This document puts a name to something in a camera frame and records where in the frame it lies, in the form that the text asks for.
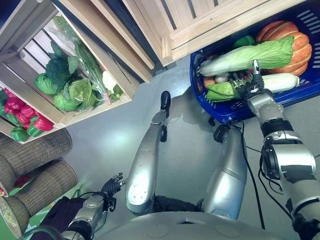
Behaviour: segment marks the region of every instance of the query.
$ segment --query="gray floor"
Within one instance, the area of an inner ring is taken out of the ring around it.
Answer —
[[[202,110],[190,89],[189,57],[177,66],[155,76],[150,84],[141,84],[132,102],[111,109],[68,127],[73,149],[65,159],[74,168],[83,185],[81,192],[98,191],[114,174],[128,176],[131,164],[153,115],[159,110],[162,91],[171,93],[168,139],[160,145],[156,194],[197,203],[204,196],[221,145],[213,140],[209,115]],[[285,108],[293,128],[300,133],[314,155],[320,153],[320,96]],[[245,121],[248,146],[260,149],[263,136],[256,118]],[[248,150],[248,159],[257,176],[259,154]],[[264,221],[268,231],[297,240],[291,221],[264,192],[257,181]],[[132,218],[124,205],[124,190],[116,194],[117,207],[98,233]],[[276,198],[282,203],[281,196]],[[253,184],[248,174],[239,220],[260,226]]]

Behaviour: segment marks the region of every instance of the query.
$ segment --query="orange pumpkin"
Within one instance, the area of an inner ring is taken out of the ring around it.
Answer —
[[[292,73],[300,76],[307,69],[311,58],[312,47],[309,38],[299,32],[297,26],[291,21],[274,21],[265,26],[256,36],[257,42],[278,40],[289,36],[294,36],[291,61],[286,66],[269,69],[268,71],[272,74]]]

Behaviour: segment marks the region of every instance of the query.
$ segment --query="blue plastic basket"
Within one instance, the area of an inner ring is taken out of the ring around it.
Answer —
[[[203,84],[202,75],[199,74],[200,64],[212,54],[229,52],[239,38],[245,35],[255,37],[267,24],[278,20],[291,21],[300,32],[308,35],[312,45],[312,55],[306,71],[299,76],[299,86],[276,93],[275,100],[283,106],[288,106],[320,94],[320,3],[309,0],[191,54],[190,81],[193,94],[203,109],[220,123],[244,120],[254,115],[242,100],[234,99],[226,102],[207,100],[207,90]]]

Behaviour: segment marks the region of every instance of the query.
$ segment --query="black cable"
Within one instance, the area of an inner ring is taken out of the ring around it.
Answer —
[[[252,148],[252,147],[249,147],[249,146],[246,146],[248,149],[251,149],[251,150],[253,150],[253,151],[256,151],[256,152],[258,152],[258,153],[261,153],[261,151],[259,151],[259,150],[257,150],[257,149],[254,149],[254,148]]]
[[[269,180],[268,182],[269,182],[270,189],[271,189],[272,191],[274,191],[276,194],[283,195],[283,193],[274,190],[274,188],[271,186],[271,180]]]
[[[242,122],[242,126],[243,126],[242,127],[242,132],[241,132],[242,153],[243,153],[246,165],[247,165],[247,167],[249,169],[249,173],[251,175],[251,179],[252,179],[252,183],[253,183],[253,187],[254,187],[254,191],[255,191],[256,203],[258,205],[258,211],[259,211],[261,227],[262,227],[262,229],[266,229],[264,217],[263,217],[262,210],[261,210],[261,204],[260,204],[259,193],[258,193],[258,188],[257,188],[257,185],[256,185],[255,177],[254,177],[254,174],[252,173],[251,167],[249,165],[249,162],[248,162],[248,159],[247,159],[247,156],[246,156],[245,141],[244,141],[244,135],[245,135],[245,123],[244,122]]]
[[[262,181],[262,179],[260,177],[261,172],[262,172],[262,156],[260,157],[260,162],[259,162],[258,178],[259,178],[266,194],[268,194],[268,196],[279,206],[279,208],[281,208],[284,211],[284,213],[292,220],[290,213],[268,192],[267,187],[265,186],[264,182]]]

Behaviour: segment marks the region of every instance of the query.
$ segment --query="woven basket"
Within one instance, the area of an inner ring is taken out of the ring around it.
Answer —
[[[72,140],[66,129],[20,144],[0,136],[0,195],[8,196],[17,177],[70,152]]]
[[[12,233],[19,238],[32,216],[76,184],[74,170],[63,160],[54,160],[14,196],[1,197],[0,213]]]

